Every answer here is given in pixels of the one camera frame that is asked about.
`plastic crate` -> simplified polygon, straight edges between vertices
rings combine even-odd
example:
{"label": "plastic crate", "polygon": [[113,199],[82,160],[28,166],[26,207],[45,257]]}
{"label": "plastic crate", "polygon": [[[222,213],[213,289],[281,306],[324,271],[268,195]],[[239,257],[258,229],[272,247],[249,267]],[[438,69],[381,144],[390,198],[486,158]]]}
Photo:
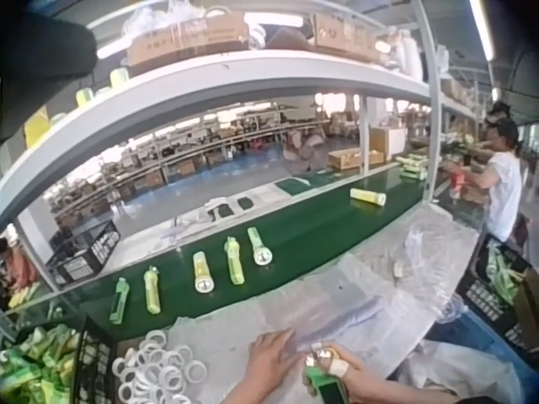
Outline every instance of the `plastic crate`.
{"label": "plastic crate", "polygon": [[513,270],[522,273],[531,267],[511,247],[487,235],[479,241],[472,255],[470,266],[456,287],[456,292],[476,315],[510,345],[524,362],[534,370],[539,370],[539,348],[525,346],[522,342],[522,331],[515,308],[499,297],[486,279],[485,260],[488,260],[488,245],[491,242],[497,243],[500,252],[512,263]]}
{"label": "plastic crate", "polygon": [[[22,343],[36,327],[51,330],[59,324],[65,324],[81,335],[75,350],[77,361],[73,370],[70,403],[114,404],[115,378],[111,369],[116,355],[116,345],[114,339],[88,316],[68,316],[61,320],[23,328],[16,342]],[[91,363],[85,364],[86,347],[89,345],[97,349],[97,355]]]}
{"label": "plastic crate", "polygon": [[92,278],[109,261],[120,242],[113,221],[66,239],[54,252],[46,267],[60,288]]}

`workstation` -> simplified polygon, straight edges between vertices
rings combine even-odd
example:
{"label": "workstation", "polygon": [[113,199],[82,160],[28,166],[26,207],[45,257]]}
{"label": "workstation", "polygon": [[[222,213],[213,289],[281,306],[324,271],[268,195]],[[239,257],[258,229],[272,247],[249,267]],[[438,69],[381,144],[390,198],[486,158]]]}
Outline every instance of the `workstation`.
{"label": "workstation", "polygon": [[[236,11],[219,18],[237,22]],[[438,62],[428,20],[417,19],[418,40]],[[93,89],[50,125],[1,182],[9,198],[0,224],[14,224],[40,275],[39,288],[3,313],[8,338],[85,315],[107,336],[114,353],[102,373],[114,379],[112,359],[163,331],[167,347],[191,347],[210,371],[212,388],[188,392],[218,403],[243,372],[222,363],[241,363],[243,342],[321,308],[336,318],[359,312],[351,296],[361,296],[376,309],[339,338],[384,377],[405,360],[475,253],[478,223],[455,220],[466,207],[447,197],[438,164],[440,154],[481,147],[488,98],[432,66],[430,85],[400,72],[377,45],[391,43],[386,27],[327,13],[308,21],[309,47],[291,37],[287,48],[266,39],[257,50],[182,43],[171,61],[170,51],[142,60],[133,43],[127,55],[139,59],[125,80]],[[324,27],[344,35],[350,26],[364,45],[323,42]],[[63,236],[47,251],[32,246],[21,209],[36,199]],[[297,310],[281,316],[287,307]],[[322,325],[303,330],[306,341]],[[210,348],[217,333],[222,345]],[[282,394],[283,403],[309,402],[299,385]]]}

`person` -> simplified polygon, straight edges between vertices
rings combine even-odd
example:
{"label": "person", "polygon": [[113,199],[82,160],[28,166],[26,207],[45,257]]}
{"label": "person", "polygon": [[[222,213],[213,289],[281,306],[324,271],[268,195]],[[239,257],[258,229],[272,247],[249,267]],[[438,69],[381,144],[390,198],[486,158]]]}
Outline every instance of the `person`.
{"label": "person", "polygon": [[11,291],[21,290],[37,280],[35,266],[21,247],[10,247],[6,237],[0,237],[0,255],[6,266]]}
{"label": "person", "polygon": [[482,173],[473,173],[453,162],[443,162],[441,167],[448,173],[461,173],[465,182],[474,187],[488,190],[490,205],[485,230],[506,242],[515,224],[522,192],[520,159],[515,155],[519,132],[513,120],[501,118],[489,124],[487,136],[494,154]]}
{"label": "person", "polygon": [[[249,346],[249,357],[245,376],[228,394],[221,404],[262,404],[276,390],[285,377],[305,362],[305,353],[286,357],[285,346],[293,336],[292,330],[268,332],[260,335]],[[344,367],[338,377],[348,393],[350,404],[495,404],[487,397],[468,398],[462,401],[448,391],[416,389],[395,381],[384,380],[370,372],[351,352],[337,343],[323,343],[339,356]],[[322,358],[318,366],[332,374],[335,359]],[[313,396],[316,391],[309,379],[302,375],[307,392]]]}

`fan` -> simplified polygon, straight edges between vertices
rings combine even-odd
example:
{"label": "fan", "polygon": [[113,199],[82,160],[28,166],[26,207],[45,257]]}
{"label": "fan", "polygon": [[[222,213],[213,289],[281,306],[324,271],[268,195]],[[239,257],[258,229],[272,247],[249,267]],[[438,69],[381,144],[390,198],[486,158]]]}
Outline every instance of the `fan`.
{"label": "fan", "polygon": [[284,137],[283,161],[292,175],[316,172],[328,165],[328,139],[321,127],[289,130]]}

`conveyor belt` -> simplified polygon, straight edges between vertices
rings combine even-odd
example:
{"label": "conveyor belt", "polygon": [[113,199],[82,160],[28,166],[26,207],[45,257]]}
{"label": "conveyor belt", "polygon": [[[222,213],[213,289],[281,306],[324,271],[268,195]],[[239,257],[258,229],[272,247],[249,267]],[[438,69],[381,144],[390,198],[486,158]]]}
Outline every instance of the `conveyor belt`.
{"label": "conveyor belt", "polygon": [[[420,183],[395,182],[392,169],[352,185],[344,185],[314,196],[283,210],[235,226],[182,248],[182,255],[168,252],[150,261],[121,270],[70,291],[63,296],[87,312],[100,326],[119,340],[141,336],[149,330],[174,323],[179,316],[201,316],[240,300],[260,295],[309,273],[348,251],[367,237],[380,231],[403,212],[417,204],[423,193]],[[383,209],[350,202],[351,186],[387,193]],[[257,226],[264,243],[274,253],[269,268],[253,262],[247,228]],[[223,252],[226,236],[241,243],[241,257],[246,283],[234,286],[228,278]],[[216,288],[209,295],[195,291],[192,256],[204,251]],[[163,311],[153,316],[146,310],[143,274],[149,265],[160,271],[160,295]],[[109,309],[119,276],[131,285],[124,322],[109,322]]]}

